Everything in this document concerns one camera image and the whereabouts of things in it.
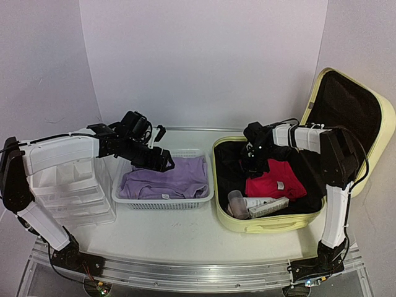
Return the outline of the lilac shirt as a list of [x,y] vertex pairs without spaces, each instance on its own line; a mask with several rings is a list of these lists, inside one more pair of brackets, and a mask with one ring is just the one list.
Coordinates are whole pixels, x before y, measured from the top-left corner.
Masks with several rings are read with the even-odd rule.
[[161,173],[133,167],[122,176],[122,199],[200,199],[207,196],[209,184],[204,156],[176,157],[175,168]]

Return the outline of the white perforated plastic basket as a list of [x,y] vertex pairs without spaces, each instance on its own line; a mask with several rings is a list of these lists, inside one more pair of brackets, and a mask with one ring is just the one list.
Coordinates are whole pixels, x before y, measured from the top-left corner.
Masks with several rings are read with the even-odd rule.
[[165,173],[120,160],[111,198],[132,210],[199,209],[214,196],[212,164],[198,148],[172,149],[175,168]]

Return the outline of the red shirt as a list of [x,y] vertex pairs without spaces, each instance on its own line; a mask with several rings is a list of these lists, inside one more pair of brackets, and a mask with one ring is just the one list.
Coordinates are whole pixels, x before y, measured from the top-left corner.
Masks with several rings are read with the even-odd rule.
[[307,195],[307,190],[294,174],[287,161],[269,160],[269,172],[246,180],[245,194],[248,197],[287,197],[296,200]]

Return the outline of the pale yellow hard-shell suitcase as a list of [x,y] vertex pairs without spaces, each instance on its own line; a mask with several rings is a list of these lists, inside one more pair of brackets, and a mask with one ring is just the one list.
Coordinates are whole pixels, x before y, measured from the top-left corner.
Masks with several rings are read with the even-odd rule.
[[[322,70],[313,86],[301,124],[342,126],[357,136],[360,161],[373,170],[395,131],[395,110],[388,99],[369,87],[332,69]],[[244,192],[246,176],[241,168],[243,136],[218,139],[212,149],[216,213],[220,223],[239,233],[280,233],[304,228],[324,209],[325,182],[320,174],[319,155],[306,150],[281,148],[275,157],[287,161],[307,194],[288,208],[257,219],[238,220],[227,213],[227,195]]]

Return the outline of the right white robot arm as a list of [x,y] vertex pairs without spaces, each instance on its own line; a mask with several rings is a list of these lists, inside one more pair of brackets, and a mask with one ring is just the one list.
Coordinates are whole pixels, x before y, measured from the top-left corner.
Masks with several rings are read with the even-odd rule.
[[278,122],[266,126],[258,122],[248,124],[243,135],[247,146],[243,150],[242,168],[249,177],[268,172],[273,147],[289,147],[319,154],[322,180],[326,189],[326,221],[312,264],[297,262],[297,268],[312,268],[325,274],[341,266],[349,250],[347,233],[350,201],[355,186],[363,181],[358,177],[361,162],[358,149],[363,145],[345,127],[323,124],[288,124]]

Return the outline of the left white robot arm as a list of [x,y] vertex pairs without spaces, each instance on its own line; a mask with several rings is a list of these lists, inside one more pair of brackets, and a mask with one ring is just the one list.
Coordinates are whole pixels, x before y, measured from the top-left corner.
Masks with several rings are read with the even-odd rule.
[[174,168],[169,151],[156,146],[166,130],[128,111],[113,124],[92,124],[37,140],[8,138],[1,150],[1,199],[7,210],[38,233],[69,269],[83,265],[70,247],[68,228],[114,220],[112,179],[105,158],[157,172]]

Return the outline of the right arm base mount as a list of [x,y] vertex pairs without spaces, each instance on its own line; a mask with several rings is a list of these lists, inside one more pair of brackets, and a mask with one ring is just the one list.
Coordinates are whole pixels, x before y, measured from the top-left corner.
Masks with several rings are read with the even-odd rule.
[[342,272],[343,252],[348,251],[347,244],[348,240],[345,239],[339,246],[331,248],[319,241],[316,257],[291,261],[288,271],[291,273],[293,284],[327,278]]

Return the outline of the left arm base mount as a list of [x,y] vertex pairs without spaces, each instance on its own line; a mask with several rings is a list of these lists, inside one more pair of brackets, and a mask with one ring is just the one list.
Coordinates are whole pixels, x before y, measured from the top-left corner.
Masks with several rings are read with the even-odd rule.
[[69,235],[69,241],[66,247],[50,252],[51,263],[56,267],[92,277],[102,276],[105,258],[80,251],[79,243],[72,235]]

